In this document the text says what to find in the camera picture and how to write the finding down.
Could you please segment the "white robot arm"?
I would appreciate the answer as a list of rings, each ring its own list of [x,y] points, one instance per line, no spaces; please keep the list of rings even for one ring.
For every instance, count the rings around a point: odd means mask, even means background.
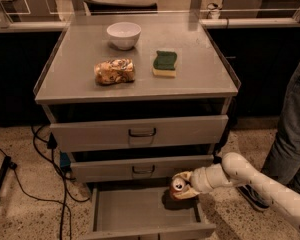
[[[172,177],[170,193],[174,199],[190,199],[219,187],[249,185],[266,203],[280,213],[300,233],[300,194],[255,169],[241,154],[225,154],[221,162]]]

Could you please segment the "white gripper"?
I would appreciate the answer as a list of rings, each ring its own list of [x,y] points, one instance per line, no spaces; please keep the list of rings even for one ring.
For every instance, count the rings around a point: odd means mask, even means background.
[[[175,174],[172,179],[181,178],[190,182],[182,190],[171,189],[171,195],[176,200],[191,199],[201,194],[212,192],[218,187],[228,183],[227,177],[220,164],[213,164],[209,167],[201,167],[191,171],[183,171]]]

